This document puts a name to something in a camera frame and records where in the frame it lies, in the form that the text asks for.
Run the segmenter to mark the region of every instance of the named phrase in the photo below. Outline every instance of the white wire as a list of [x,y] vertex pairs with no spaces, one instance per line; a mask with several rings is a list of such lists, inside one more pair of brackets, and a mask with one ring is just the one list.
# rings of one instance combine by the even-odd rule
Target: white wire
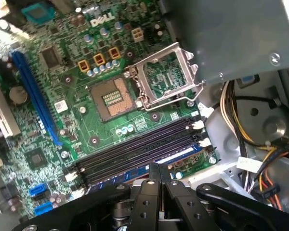
[[222,90],[222,95],[221,95],[221,102],[220,102],[220,108],[221,108],[221,113],[223,116],[223,119],[225,121],[225,123],[227,124],[227,126],[230,128],[230,130],[234,133],[234,135],[236,136],[236,132],[235,132],[235,128],[233,127],[233,125],[230,122],[230,119],[226,113],[226,109],[225,109],[225,99],[226,99],[226,91],[228,88],[230,81],[227,81],[223,87]]

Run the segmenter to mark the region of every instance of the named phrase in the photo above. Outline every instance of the dell logo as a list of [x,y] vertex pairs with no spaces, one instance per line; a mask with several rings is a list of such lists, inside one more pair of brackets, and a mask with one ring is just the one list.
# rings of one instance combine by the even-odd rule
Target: dell logo
[[115,19],[112,13],[104,14],[103,16],[98,17],[97,19],[92,19],[90,21],[92,27],[96,27],[99,24],[103,24],[104,22],[109,22],[110,20]]

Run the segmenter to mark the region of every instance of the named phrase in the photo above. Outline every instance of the blue pcie slot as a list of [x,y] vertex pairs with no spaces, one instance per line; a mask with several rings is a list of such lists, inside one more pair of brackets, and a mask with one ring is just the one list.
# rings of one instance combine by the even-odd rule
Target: blue pcie slot
[[[186,147],[183,150],[176,152],[175,154],[171,154],[171,155],[163,157],[161,159],[157,159],[154,162],[160,163],[160,164],[165,163],[167,165],[170,165],[170,164],[176,163],[176,162],[178,162],[184,158],[192,156],[195,153],[199,153],[201,151],[202,151],[202,148],[199,147],[198,145],[194,144],[192,146]],[[127,172],[125,172],[119,176],[112,177],[112,178],[107,179],[103,182],[100,182],[98,184],[93,185],[90,189],[90,193],[92,193],[98,189],[101,189],[106,185],[132,181],[132,180],[139,178],[143,175],[146,175],[148,173],[149,173],[149,166],[148,165],[137,167],[137,168],[132,169],[130,171],[127,171]]]
[[34,215],[39,216],[47,213],[53,209],[53,205],[50,202],[44,203],[34,209]]
[[25,55],[19,51],[14,51],[12,52],[12,58],[16,67],[18,68],[21,74],[24,87],[27,90],[32,100],[33,106],[35,110],[38,112],[38,115],[40,116],[46,130],[49,132],[50,136],[52,137],[53,142],[56,145],[62,146],[63,143],[61,143],[58,140],[58,137],[55,133],[55,124],[54,124],[51,112],[43,98],[42,93],[39,90],[38,84],[36,83],[32,75],[29,65],[26,62]]
[[48,189],[48,186],[46,183],[39,184],[39,185],[33,187],[32,189],[29,189],[29,194],[31,197],[33,197],[33,196],[36,196],[38,194],[45,192],[47,189]]

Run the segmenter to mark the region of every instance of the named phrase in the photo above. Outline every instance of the blue connector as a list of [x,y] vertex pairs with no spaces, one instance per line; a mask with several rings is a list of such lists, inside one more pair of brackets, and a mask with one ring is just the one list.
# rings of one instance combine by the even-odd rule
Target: blue connector
[[29,189],[29,194],[31,197],[34,197],[38,194],[45,192],[48,189],[48,185],[46,183],[39,184],[32,189]]
[[47,203],[44,203],[44,204],[36,207],[34,209],[34,215],[39,216],[39,215],[42,215],[44,213],[49,212],[52,209],[53,209],[53,205],[50,202],[47,202]]
[[12,58],[14,64],[20,72],[24,87],[31,98],[35,110],[38,112],[43,125],[52,137],[53,142],[56,145],[62,146],[63,143],[58,140],[58,137],[55,133],[55,123],[53,121],[51,112],[43,98],[42,93],[39,90],[38,84],[32,75],[29,65],[26,62],[25,55],[19,51],[14,51],[12,52]]

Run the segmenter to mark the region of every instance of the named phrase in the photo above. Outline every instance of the motherboard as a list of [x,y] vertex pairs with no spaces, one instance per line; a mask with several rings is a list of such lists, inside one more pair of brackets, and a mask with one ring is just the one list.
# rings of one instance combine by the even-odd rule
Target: motherboard
[[157,0],[6,2],[0,212],[24,221],[144,177],[152,161],[174,179],[217,163],[192,54],[169,34]]

